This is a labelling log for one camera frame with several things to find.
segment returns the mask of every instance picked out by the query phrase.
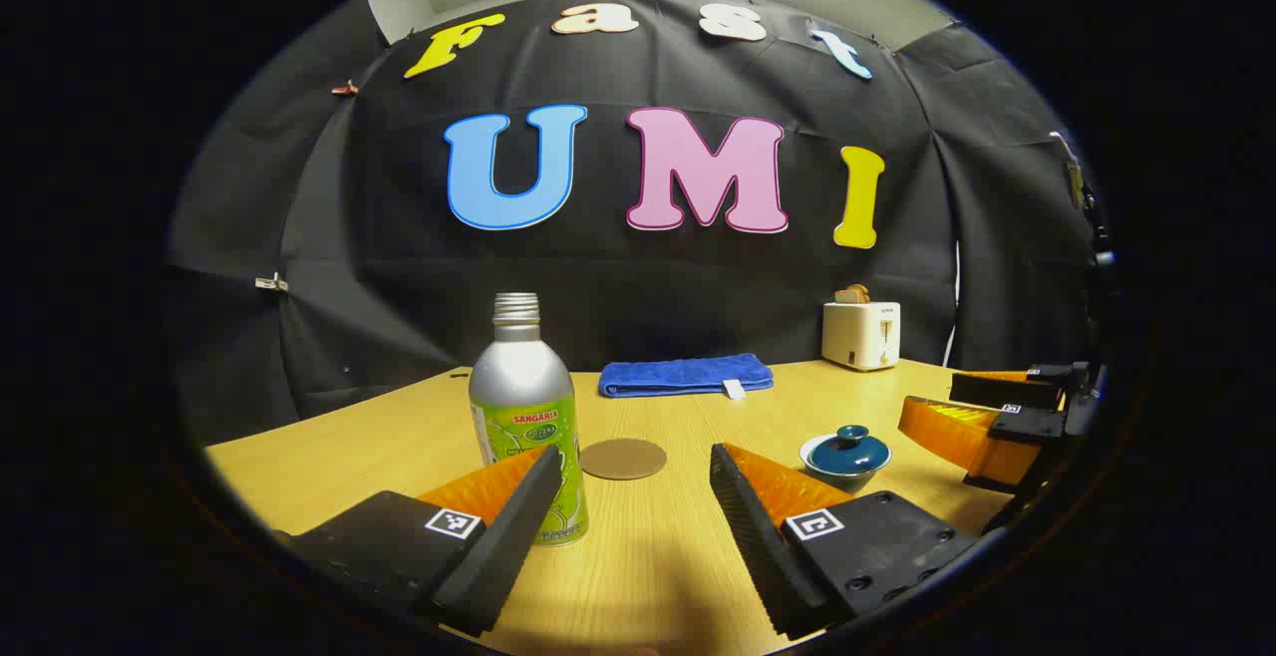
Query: teal lid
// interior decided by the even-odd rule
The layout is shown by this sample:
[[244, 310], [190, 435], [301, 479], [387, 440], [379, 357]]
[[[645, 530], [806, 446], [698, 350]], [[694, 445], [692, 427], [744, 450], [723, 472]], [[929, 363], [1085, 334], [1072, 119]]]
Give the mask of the teal lid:
[[861, 425], [843, 426], [837, 430], [837, 436], [810, 451], [812, 466], [838, 475], [870, 472], [888, 461], [891, 448], [880, 439], [869, 436], [868, 428]]

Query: table surface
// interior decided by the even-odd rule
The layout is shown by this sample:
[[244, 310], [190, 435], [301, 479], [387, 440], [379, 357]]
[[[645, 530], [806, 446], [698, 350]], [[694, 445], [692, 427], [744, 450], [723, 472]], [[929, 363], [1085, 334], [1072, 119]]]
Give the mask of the table surface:
[[[573, 373], [581, 448], [618, 436], [669, 454], [634, 481], [586, 475], [588, 533], [533, 546], [496, 628], [478, 641], [510, 653], [760, 655], [776, 634], [709, 489], [709, 447], [730, 442], [795, 468], [798, 448], [861, 424], [892, 462], [868, 491], [889, 489], [979, 533], [1008, 500], [962, 485], [965, 472], [898, 431], [906, 396], [947, 398], [953, 370], [901, 360], [856, 373], [826, 361], [772, 365], [775, 387], [725, 394], [606, 398], [597, 373]], [[468, 366], [310, 420], [209, 447], [228, 486], [271, 528], [301, 533], [362, 499], [416, 496], [482, 466], [468, 412]]]

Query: folded blue towel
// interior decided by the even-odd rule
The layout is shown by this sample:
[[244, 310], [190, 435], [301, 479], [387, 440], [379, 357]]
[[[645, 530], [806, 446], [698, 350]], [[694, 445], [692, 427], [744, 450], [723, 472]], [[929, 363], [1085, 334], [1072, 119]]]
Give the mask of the folded blue towel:
[[725, 379], [738, 379], [746, 389], [767, 389], [775, 384], [768, 366], [748, 354], [669, 362], [611, 362], [602, 366], [598, 392], [606, 397], [722, 392]]

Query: aluminum bottle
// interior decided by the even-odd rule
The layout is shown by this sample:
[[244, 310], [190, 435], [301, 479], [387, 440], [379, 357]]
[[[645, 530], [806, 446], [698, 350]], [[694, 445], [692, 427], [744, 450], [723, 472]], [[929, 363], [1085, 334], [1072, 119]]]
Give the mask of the aluminum bottle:
[[491, 323], [495, 341], [470, 375], [470, 410], [478, 449], [484, 463], [493, 465], [527, 449], [558, 444], [559, 493], [535, 544], [570, 544], [588, 528], [572, 375], [541, 341], [536, 294], [496, 294]]

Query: white toaster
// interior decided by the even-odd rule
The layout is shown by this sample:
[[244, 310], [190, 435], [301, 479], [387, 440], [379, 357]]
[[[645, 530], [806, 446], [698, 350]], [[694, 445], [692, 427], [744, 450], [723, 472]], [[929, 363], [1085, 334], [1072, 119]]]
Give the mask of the white toaster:
[[880, 370], [900, 361], [900, 304], [824, 302], [820, 355], [856, 370]]

